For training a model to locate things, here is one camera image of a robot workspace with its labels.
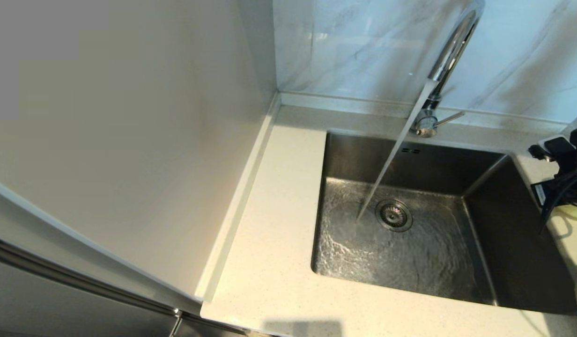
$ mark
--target backsplash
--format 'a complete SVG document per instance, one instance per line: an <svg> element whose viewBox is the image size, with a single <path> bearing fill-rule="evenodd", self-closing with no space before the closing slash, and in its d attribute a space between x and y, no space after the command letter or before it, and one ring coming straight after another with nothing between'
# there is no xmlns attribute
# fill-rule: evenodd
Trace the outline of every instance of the backsplash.
<svg viewBox="0 0 577 337"><path fill-rule="evenodd" d="M274 0L282 91L413 103L466 0ZM487 0L441 107L571 122L577 0Z"/></svg>

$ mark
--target drain strainer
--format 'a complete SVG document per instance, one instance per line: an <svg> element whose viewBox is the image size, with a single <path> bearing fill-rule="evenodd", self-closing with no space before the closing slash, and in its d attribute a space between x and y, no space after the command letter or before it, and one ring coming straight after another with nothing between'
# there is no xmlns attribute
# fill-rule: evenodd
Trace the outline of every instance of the drain strainer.
<svg viewBox="0 0 577 337"><path fill-rule="evenodd" d="M413 218L407 206L399 200L382 200L376 206L376 219L393 232L404 232L411 228Z"/></svg>

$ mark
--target faucet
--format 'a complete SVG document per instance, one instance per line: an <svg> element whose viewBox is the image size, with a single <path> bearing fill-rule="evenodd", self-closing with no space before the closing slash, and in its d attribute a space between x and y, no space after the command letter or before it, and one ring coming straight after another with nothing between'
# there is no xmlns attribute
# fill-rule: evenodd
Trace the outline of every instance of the faucet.
<svg viewBox="0 0 577 337"><path fill-rule="evenodd" d="M462 117L465 114L464 111L460 111L451 117L447 117L442 121L438 121L434 115L434 110L441 102L441 91L449 75L457 65L461 54L464 52L466 45L472 34L474 33L475 27L484 10L484 0L471 0L470 4L464 9L462 15L459 16L458 22L455 28L451 32L451 36L447 43L443 47L440 56L436 60L429 79L437 81L438 84L430 93L430 96L426 99L426 102L422 106L420 113L415 118L415 121L411 127L411 130L421 137L434 137L436 136L437 126L453 121L456 118Z"/></svg>

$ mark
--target stainless steel sink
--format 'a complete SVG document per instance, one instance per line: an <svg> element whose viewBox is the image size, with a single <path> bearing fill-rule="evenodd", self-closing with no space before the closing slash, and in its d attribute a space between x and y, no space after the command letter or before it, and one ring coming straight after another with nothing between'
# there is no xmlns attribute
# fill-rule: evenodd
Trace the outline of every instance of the stainless steel sink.
<svg viewBox="0 0 577 337"><path fill-rule="evenodd" d="M513 160L403 143L355 223L392 140L329 133L312 269L410 292L557 314L574 283Z"/></svg>

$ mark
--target white countertop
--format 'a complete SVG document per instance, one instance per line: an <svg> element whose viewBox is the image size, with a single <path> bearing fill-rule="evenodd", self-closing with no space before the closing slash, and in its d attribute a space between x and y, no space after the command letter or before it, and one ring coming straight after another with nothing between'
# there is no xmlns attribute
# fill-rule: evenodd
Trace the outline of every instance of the white countertop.
<svg viewBox="0 0 577 337"><path fill-rule="evenodd" d="M267 143L213 301L201 316L296 337L577 336L577 317L405 292L311 270L328 130L395 137L405 120L283 106ZM528 181L556 173L526 149L544 136L447 124L420 143L507 152ZM576 273L577 222L552 230Z"/></svg>

